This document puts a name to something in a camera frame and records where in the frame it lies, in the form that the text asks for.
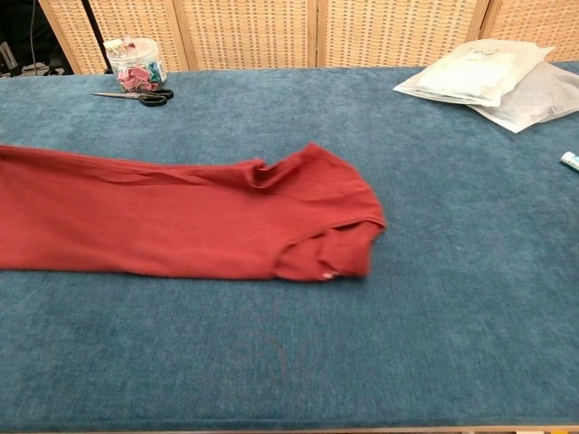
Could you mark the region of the red t-shirt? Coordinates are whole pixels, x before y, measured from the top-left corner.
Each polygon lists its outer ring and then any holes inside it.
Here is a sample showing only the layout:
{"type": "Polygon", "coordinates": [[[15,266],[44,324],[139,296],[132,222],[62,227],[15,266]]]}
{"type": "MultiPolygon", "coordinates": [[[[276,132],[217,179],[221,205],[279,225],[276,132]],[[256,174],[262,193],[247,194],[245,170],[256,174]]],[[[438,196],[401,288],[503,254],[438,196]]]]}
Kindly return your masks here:
{"type": "Polygon", "coordinates": [[[369,183],[315,144],[273,165],[0,146],[0,269],[358,278],[385,227],[369,183]]]}

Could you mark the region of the wicker folding screen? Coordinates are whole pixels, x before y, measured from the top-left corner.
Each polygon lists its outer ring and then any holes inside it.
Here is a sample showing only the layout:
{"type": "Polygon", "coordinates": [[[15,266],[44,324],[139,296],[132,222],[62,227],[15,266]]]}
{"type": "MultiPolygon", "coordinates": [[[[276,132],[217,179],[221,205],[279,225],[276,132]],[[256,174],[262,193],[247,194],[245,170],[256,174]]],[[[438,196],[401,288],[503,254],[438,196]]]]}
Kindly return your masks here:
{"type": "Polygon", "coordinates": [[[159,45],[170,71],[426,66],[458,45],[534,42],[579,61],[579,0],[38,0],[72,70],[104,41],[159,45]]]}

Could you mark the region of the white plastic mailer bag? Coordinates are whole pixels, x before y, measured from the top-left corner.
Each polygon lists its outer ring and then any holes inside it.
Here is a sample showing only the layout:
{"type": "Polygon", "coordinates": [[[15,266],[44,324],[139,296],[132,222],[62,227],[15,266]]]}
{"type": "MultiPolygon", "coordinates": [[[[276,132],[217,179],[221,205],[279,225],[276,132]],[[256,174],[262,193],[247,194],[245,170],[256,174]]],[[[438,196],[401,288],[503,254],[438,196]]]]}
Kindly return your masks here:
{"type": "Polygon", "coordinates": [[[498,39],[466,42],[394,90],[421,99],[495,108],[553,49],[498,39]]]}

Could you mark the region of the blue table cover cloth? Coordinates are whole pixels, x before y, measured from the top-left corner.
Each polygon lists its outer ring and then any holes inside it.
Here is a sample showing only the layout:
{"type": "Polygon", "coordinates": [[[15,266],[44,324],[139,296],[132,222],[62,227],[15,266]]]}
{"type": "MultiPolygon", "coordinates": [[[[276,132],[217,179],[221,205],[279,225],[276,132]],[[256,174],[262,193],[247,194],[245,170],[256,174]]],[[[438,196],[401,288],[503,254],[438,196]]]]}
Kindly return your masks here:
{"type": "Polygon", "coordinates": [[[384,204],[368,278],[0,271],[0,434],[579,425],[579,113],[511,134],[411,68],[0,79],[0,143],[165,164],[314,141],[384,204]]]}

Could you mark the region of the clear jar of binder clips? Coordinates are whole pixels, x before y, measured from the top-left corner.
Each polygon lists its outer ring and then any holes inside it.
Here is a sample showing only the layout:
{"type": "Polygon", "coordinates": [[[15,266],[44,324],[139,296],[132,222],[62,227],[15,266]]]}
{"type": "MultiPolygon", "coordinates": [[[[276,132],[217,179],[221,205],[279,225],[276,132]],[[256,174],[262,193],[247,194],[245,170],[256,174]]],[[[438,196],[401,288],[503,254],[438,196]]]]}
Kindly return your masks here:
{"type": "Polygon", "coordinates": [[[166,84],[166,68],[155,40],[131,38],[135,48],[123,48],[119,57],[109,57],[112,73],[123,92],[146,92],[166,84]]]}

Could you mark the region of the translucent plastic bag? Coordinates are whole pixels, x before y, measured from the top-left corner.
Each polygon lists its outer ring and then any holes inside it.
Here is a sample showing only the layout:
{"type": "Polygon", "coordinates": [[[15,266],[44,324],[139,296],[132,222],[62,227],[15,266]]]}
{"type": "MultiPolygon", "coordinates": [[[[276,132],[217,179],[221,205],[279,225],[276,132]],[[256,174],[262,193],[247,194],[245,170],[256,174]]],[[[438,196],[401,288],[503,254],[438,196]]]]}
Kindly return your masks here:
{"type": "Polygon", "coordinates": [[[469,105],[512,133],[579,111],[579,75],[542,62],[496,108],[469,105]]]}

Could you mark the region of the black handled scissors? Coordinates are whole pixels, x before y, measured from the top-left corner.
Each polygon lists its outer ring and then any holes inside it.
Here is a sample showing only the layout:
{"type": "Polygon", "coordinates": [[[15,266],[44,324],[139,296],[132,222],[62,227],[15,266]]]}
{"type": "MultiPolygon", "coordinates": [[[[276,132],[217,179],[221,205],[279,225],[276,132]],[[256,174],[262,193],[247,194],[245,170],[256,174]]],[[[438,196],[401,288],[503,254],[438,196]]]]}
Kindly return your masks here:
{"type": "Polygon", "coordinates": [[[146,107],[160,107],[174,97],[174,92],[170,89],[156,89],[146,92],[94,92],[93,95],[105,98],[134,99],[146,107]]]}

